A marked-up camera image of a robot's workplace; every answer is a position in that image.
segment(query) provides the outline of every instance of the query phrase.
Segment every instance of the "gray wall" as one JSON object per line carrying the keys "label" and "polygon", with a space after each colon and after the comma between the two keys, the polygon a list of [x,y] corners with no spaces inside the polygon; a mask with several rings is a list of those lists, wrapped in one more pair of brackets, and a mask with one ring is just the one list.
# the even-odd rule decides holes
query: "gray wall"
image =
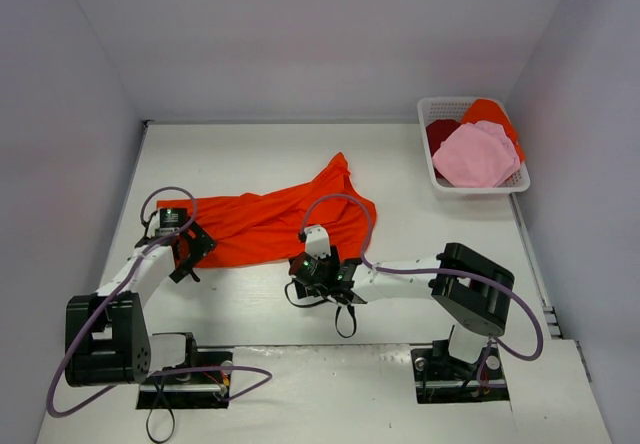
{"label": "gray wall", "polygon": [[562,0],[508,100],[519,198],[615,444],[640,441],[640,0]]}
{"label": "gray wall", "polygon": [[140,124],[75,0],[0,0],[2,442],[31,443],[64,308],[100,281]]}
{"label": "gray wall", "polygon": [[415,119],[504,99],[559,0],[79,0],[145,118]]}

